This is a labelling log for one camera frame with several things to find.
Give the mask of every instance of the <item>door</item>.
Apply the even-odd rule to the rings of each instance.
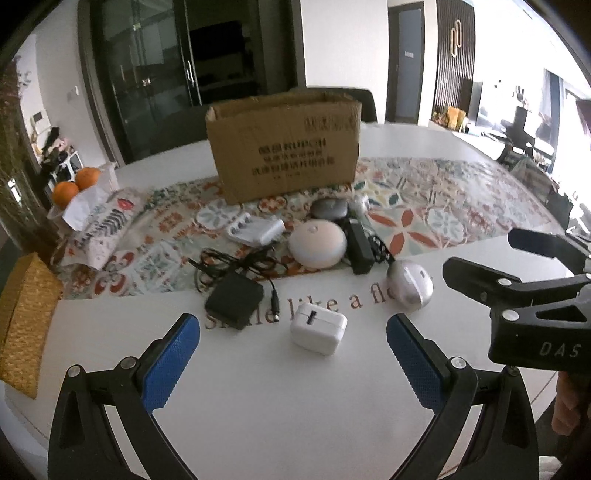
[[[125,162],[152,153],[162,121],[199,104],[183,0],[94,2],[93,46],[101,89]]]
[[[388,122],[418,123],[425,48],[423,3],[388,8]]]

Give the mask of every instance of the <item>black chair back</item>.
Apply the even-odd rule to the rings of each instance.
[[[375,111],[374,96],[369,90],[361,88],[348,87],[294,87],[293,92],[327,92],[327,93],[346,93],[361,103],[361,121],[362,122],[377,122],[378,115]]]

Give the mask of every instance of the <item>white plastic bag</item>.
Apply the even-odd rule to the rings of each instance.
[[[97,270],[103,268],[135,217],[144,209],[147,197],[146,193],[126,188],[95,207],[83,230],[70,237],[61,266],[82,264]]]

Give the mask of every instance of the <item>glass door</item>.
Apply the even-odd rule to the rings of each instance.
[[[126,163],[152,154],[151,142],[166,117],[199,104],[183,43],[189,43],[183,0],[95,3],[97,70]]]

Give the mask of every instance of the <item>yellow woven box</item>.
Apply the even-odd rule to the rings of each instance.
[[[30,254],[17,261],[0,296],[0,380],[31,398],[61,291],[61,282]]]

